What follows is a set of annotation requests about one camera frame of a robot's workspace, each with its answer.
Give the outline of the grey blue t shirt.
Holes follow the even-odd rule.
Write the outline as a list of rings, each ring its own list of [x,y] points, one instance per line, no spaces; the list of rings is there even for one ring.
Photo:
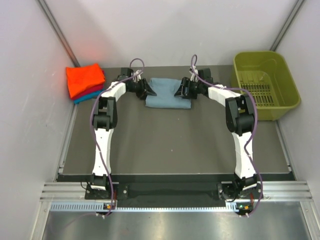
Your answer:
[[[156,96],[148,95],[145,100],[145,106],[157,109],[191,109],[192,103],[190,99],[175,96],[180,85],[181,80],[152,77],[149,86],[156,93]]]

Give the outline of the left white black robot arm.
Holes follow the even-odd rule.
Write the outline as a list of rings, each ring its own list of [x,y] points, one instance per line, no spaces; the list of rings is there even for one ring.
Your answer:
[[[143,72],[142,69],[134,71],[131,68],[122,68],[116,81],[99,93],[90,113],[95,160],[89,186],[105,199],[114,199],[110,155],[112,136],[118,124],[117,101],[126,93],[135,93],[140,100],[157,95],[142,77]]]

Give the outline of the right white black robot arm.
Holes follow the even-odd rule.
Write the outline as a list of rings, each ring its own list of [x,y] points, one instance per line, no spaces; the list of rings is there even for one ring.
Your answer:
[[[213,82],[211,70],[197,70],[193,65],[189,72],[191,77],[183,77],[175,97],[195,100],[203,95],[224,107],[225,122],[231,132],[234,146],[236,165],[232,187],[221,190],[221,196],[233,201],[245,198],[258,185],[258,172],[253,164],[253,136],[257,128],[257,109],[251,95],[241,94],[238,89]]]

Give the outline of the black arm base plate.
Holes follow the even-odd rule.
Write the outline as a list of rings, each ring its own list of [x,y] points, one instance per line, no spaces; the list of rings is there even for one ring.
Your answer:
[[[262,193],[261,186],[240,190],[231,182],[128,182],[113,185],[107,190],[96,190],[92,186],[87,187],[86,199],[114,201],[182,201],[198,202],[200,199],[209,201],[222,200],[257,200]]]

